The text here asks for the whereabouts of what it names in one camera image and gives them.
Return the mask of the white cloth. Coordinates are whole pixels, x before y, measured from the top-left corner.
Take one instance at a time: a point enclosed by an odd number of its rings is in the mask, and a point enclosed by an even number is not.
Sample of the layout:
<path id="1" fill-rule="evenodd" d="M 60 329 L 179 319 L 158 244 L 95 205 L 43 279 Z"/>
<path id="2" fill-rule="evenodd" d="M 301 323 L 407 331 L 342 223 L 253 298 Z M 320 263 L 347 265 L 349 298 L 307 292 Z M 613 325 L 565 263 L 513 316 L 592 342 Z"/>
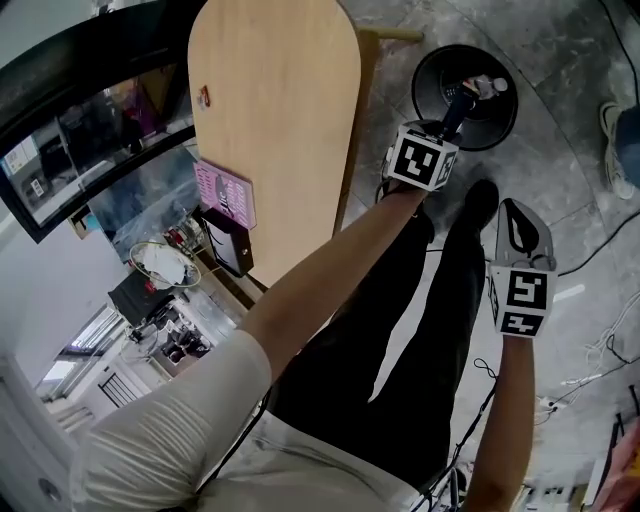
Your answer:
<path id="1" fill-rule="evenodd" d="M 181 284 L 186 275 L 189 259 L 168 245 L 147 244 L 141 252 L 145 270 L 157 274 L 170 285 Z"/>

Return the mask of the black flat box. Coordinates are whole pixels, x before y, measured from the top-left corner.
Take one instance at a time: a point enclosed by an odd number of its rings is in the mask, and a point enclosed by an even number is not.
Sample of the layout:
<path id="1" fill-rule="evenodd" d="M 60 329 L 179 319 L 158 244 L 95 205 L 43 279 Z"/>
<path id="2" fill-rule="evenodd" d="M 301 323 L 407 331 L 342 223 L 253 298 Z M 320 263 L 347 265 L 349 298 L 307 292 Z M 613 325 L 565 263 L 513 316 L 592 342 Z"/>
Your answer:
<path id="1" fill-rule="evenodd" d="M 201 219 L 216 262 L 238 278 L 245 276 L 254 267 L 249 231 L 214 208 Z"/>

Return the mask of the person's white shirt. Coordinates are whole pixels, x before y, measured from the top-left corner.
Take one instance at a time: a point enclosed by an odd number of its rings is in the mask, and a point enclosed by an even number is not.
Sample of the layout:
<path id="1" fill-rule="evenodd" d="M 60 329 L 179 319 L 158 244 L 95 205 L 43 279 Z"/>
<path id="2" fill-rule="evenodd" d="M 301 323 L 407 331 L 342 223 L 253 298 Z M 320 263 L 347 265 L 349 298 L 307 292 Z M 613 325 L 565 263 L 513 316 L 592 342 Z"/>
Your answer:
<path id="1" fill-rule="evenodd" d="M 84 437 L 73 512 L 410 512 L 415 489 L 265 413 L 271 382 L 249 334 L 234 331 L 155 391 Z"/>

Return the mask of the person's black trousers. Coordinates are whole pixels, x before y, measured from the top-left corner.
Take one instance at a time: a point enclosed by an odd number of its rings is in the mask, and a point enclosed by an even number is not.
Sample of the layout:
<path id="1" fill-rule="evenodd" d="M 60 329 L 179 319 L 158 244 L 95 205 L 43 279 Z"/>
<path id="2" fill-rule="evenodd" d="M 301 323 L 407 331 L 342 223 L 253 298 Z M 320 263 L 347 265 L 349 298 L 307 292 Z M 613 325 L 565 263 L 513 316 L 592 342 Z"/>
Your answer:
<path id="1" fill-rule="evenodd" d="M 444 468 L 454 398 L 485 282 L 492 200 L 466 202 L 447 235 L 417 330 L 381 389 L 390 335 L 419 284 L 433 227 L 417 213 L 331 322 L 278 379 L 268 409 L 413 488 Z"/>

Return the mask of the black glass-door fridge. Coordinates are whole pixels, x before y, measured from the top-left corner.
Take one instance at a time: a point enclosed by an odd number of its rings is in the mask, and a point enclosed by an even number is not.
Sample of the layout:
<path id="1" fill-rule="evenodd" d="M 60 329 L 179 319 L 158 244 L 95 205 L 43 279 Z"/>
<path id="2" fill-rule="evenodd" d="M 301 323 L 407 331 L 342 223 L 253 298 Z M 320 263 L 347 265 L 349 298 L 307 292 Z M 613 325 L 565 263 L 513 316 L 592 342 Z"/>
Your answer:
<path id="1" fill-rule="evenodd" d="M 0 67 L 0 200 L 32 240 L 194 136 L 187 47 L 205 3 L 110 2 Z"/>

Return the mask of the wooden coffee table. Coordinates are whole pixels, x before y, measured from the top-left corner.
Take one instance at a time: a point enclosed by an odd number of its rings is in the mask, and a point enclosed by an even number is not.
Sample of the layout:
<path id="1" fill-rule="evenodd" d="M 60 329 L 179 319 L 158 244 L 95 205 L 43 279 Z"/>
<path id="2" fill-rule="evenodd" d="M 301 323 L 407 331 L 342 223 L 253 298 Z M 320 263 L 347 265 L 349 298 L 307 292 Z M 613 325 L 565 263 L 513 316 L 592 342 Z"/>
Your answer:
<path id="1" fill-rule="evenodd" d="M 356 27 L 338 0 L 206 0 L 188 72 L 200 156 L 253 185 L 251 276 L 273 285 L 337 232 L 376 55 L 363 36 L 417 42 L 414 30 Z M 201 109 L 207 86 L 210 107 Z"/>

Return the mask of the brown cardboard sheet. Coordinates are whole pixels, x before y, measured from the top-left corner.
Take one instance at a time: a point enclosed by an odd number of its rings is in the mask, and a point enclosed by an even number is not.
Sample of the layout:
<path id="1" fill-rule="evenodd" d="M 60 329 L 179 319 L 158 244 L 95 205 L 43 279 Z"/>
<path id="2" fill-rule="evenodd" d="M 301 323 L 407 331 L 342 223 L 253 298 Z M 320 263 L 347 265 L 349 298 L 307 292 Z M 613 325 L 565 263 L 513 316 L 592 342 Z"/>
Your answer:
<path id="1" fill-rule="evenodd" d="M 90 233 L 101 230 L 100 223 L 88 205 L 84 205 L 68 219 L 74 232 L 80 240 L 84 240 Z"/>

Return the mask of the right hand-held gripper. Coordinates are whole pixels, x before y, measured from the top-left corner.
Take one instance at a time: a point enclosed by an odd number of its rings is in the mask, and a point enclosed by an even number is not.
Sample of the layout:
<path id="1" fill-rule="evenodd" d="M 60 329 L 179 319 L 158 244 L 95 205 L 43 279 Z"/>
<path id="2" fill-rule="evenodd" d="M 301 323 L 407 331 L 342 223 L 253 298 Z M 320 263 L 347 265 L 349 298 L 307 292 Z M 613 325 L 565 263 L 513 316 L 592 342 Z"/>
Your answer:
<path id="1" fill-rule="evenodd" d="M 521 253 L 526 256 L 509 254 Z M 498 209 L 496 258 L 488 267 L 488 297 L 496 332 L 536 338 L 553 306 L 556 260 L 551 232 L 529 207 L 504 199 Z"/>

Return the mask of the clear plastic bottle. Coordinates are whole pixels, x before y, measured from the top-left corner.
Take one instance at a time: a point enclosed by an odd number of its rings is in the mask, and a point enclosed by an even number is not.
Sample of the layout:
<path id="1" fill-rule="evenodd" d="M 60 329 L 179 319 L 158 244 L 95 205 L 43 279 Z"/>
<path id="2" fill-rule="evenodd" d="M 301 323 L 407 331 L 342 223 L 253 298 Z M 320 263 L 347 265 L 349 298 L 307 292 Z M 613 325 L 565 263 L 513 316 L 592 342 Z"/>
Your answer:
<path id="1" fill-rule="evenodd" d="M 487 75 L 479 75 L 467 78 L 463 85 L 472 90 L 480 101 L 492 99 L 509 89 L 505 78 L 491 78 Z"/>

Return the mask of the pink book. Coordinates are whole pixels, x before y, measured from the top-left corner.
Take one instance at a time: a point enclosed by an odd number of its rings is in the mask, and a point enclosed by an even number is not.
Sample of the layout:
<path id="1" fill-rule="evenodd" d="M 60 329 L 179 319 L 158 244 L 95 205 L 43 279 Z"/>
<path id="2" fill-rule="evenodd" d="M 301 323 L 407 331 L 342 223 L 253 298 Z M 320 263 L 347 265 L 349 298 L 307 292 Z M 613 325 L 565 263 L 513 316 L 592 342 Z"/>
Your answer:
<path id="1" fill-rule="evenodd" d="M 250 181 L 204 160 L 193 166 L 202 203 L 247 230 L 257 225 Z"/>

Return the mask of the person's right black shoe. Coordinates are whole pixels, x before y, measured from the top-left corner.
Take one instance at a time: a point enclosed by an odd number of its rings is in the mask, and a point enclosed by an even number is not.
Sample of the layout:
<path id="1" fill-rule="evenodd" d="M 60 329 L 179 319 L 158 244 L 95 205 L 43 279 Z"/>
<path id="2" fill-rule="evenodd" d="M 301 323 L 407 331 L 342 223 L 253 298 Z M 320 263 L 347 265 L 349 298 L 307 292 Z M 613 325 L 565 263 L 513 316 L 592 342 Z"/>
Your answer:
<path id="1" fill-rule="evenodd" d="M 478 230 L 483 230 L 499 207 L 499 189 L 489 179 L 474 183 L 464 200 L 463 213 Z"/>

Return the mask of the person's left forearm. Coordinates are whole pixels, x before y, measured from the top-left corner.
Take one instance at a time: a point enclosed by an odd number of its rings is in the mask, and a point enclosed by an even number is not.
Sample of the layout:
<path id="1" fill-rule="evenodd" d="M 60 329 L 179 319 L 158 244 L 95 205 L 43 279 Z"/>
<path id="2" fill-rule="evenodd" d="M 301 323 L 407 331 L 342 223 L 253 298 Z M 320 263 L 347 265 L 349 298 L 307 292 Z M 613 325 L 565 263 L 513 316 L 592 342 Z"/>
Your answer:
<path id="1" fill-rule="evenodd" d="M 392 191 L 279 279 L 240 329 L 262 347 L 278 375 L 349 297 L 427 197 Z"/>

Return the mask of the person's right forearm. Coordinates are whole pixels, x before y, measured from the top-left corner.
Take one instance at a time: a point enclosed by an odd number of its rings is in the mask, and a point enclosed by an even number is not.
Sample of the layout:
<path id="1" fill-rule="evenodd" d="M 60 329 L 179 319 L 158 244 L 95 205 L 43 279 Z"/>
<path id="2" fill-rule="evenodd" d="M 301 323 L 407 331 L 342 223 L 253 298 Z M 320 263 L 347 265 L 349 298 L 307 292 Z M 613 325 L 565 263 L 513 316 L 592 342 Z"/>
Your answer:
<path id="1" fill-rule="evenodd" d="M 505 335 L 463 512 L 510 511 L 530 461 L 535 405 L 533 340 Z"/>

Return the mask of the black mesh waste bin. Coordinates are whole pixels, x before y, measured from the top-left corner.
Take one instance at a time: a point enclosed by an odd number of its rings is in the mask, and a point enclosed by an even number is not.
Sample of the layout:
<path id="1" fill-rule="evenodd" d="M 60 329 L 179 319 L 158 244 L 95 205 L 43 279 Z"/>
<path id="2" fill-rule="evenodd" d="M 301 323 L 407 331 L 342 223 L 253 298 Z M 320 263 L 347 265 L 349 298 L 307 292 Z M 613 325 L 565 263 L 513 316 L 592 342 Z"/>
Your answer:
<path id="1" fill-rule="evenodd" d="M 480 152 L 500 144 L 511 132 L 518 112 L 518 95 L 508 70 L 491 54 L 468 45 L 440 47 L 418 64 L 411 98 L 419 119 L 442 120 L 463 81 L 487 75 L 505 78 L 509 89 L 492 99 L 476 99 L 458 133 L 462 151 Z"/>

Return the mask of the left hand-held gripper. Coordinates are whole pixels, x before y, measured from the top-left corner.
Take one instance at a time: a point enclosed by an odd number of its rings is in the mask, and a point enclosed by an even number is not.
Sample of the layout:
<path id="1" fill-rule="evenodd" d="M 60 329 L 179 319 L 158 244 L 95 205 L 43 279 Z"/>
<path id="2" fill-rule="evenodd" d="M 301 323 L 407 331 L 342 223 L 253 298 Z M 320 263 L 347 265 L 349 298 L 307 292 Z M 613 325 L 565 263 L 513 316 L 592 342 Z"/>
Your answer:
<path id="1" fill-rule="evenodd" d="M 387 151 L 386 176 L 427 192 L 444 187 L 458 155 L 462 134 L 451 133 L 446 141 L 434 137 L 440 135 L 438 120 L 417 119 L 404 123 Z"/>

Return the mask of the black cabinet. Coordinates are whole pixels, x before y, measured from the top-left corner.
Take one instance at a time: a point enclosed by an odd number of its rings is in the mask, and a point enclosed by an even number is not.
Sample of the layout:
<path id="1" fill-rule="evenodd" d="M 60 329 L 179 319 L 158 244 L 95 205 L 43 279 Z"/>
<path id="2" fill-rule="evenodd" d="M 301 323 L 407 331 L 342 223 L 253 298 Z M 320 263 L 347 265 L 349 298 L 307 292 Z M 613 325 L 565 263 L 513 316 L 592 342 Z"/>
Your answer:
<path id="1" fill-rule="evenodd" d="M 174 299 L 172 289 L 160 290 L 142 273 L 129 274 L 108 292 L 115 309 L 132 326 L 146 322 L 159 308 Z"/>

